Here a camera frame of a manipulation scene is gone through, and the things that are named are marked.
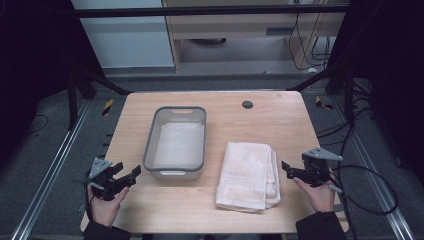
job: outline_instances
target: gray plastic bin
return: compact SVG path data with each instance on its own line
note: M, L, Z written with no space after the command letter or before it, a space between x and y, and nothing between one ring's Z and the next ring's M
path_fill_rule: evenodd
M205 158L206 111L161 107L153 118L143 165L156 179L195 180Z

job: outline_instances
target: black sleeve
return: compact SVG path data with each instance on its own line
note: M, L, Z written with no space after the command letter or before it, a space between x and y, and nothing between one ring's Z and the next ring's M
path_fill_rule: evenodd
M116 227L106 227L90 221L82 233L84 240L129 240L131 233Z
M317 212L296 222L299 240L345 240L346 235L334 212Z

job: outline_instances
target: white towel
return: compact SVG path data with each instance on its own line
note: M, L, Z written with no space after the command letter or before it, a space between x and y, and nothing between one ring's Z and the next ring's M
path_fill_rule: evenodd
M229 142L216 191L216 204L256 212L280 202L276 154L260 143Z

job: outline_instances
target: table surface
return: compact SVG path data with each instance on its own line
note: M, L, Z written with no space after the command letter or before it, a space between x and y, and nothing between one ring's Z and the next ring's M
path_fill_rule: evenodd
M244 101L253 108L242 107ZM163 106L201 106L207 112L205 164L195 181L156 180L142 158L155 111ZM216 187L228 142L268 144L277 154L281 202L260 213L215 205ZM126 100L106 159L122 162L117 178L137 165L142 173L122 202L115 226L133 233L293 233L295 222L312 214L309 201L281 169L281 161L303 168L301 154L319 146L298 92L154 92ZM338 213L344 230L348 224ZM88 223L87 216L81 229Z

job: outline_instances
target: human hand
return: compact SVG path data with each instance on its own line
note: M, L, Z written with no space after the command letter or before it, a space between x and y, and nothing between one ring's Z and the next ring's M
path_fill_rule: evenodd
M297 177L293 178L293 181L305 191L315 212L334 211L335 192L327 184L313 188Z
M91 186L88 186L87 190L89 199L92 199L90 202L90 206L93 215L93 220L104 226L112 227L116 215L118 214L119 208L121 207L121 202L127 196L127 193L129 192L130 188L123 188L122 191L118 193L111 201L104 201L100 198L93 197L93 191L91 189Z

